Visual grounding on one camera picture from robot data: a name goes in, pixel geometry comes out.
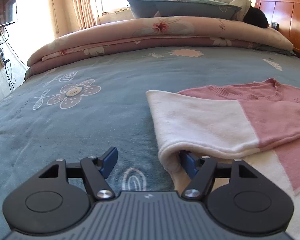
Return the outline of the pink and white knit sweater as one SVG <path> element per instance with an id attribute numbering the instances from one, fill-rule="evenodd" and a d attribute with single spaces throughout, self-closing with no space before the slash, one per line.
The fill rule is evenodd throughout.
<path id="1" fill-rule="evenodd" d="M 288 233 L 300 239 L 300 88 L 267 79 L 178 93 L 149 90 L 146 96 L 158 157 L 178 192 L 190 182 L 180 151 L 242 159 L 292 198 Z"/>

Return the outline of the blue floral bed sheet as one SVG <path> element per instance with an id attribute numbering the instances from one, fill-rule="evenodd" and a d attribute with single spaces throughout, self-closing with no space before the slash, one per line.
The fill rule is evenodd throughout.
<path id="1" fill-rule="evenodd" d="M 158 159 L 148 90 L 274 78 L 300 88 L 300 59 L 231 47 L 159 47 L 81 60 L 34 75 L 0 101 L 0 239 L 6 196 L 50 162 L 75 163 L 111 146 L 115 191 L 171 191 Z"/>

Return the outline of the pink floral folded quilt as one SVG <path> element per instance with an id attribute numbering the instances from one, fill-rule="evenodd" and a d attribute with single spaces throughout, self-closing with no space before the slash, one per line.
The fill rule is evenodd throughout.
<path id="1" fill-rule="evenodd" d="M 293 44 L 277 30 L 239 21 L 193 16 L 140 18 L 97 25 L 56 38 L 30 56 L 25 79 L 90 57 L 182 46 L 293 50 Z"/>

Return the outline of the white power strip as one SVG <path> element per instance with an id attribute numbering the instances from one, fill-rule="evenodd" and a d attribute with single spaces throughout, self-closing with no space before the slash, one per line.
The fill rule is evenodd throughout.
<path id="1" fill-rule="evenodd" d="M 0 48 L 0 62 L 3 67 L 6 67 L 6 65 L 10 62 L 10 59 L 7 59 L 5 57 L 4 51 L 1 48 Z"/>

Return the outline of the person lying on bed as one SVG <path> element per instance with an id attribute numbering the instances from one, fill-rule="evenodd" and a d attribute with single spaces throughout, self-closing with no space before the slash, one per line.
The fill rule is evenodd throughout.
<path id="1" fill-rule="evenodd" d="M 234 21 L 244 22 L 250 25 L 257 26 L 259 28 L 269 28 L 269 23 L 264 12 L 251 5 L 250 0 L 212 0 L 217 2 L 227 3 L 236 7 L 240 7 L 240 10 L 236 12 L 231 18 Z"/>

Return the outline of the blue pillow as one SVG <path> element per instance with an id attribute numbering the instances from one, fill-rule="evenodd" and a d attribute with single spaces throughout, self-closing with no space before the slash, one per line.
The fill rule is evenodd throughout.
<path id="1" fill-rule="evenodd" d="M 240 7 L 213 0 L 127 0 L 134 18 L 194 16 L 230 20 Z"/>

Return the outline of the red striped curtain left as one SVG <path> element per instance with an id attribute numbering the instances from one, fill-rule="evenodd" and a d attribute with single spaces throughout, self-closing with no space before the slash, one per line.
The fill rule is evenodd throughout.
<path id="1" fill-rule="evenodd" d="M 101 24 L 97 0 L 72 0 L 72 3 L 80 29 Z"/>

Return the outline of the orange wooden headboard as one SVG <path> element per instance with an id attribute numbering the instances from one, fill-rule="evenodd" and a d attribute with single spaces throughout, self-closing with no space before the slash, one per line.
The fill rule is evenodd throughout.
<path id="1" fill-rule="evenodd" d="M 270 27 L 292 42 L 293 51 L 300 58 L 300 0 L 255 0 Z"/>

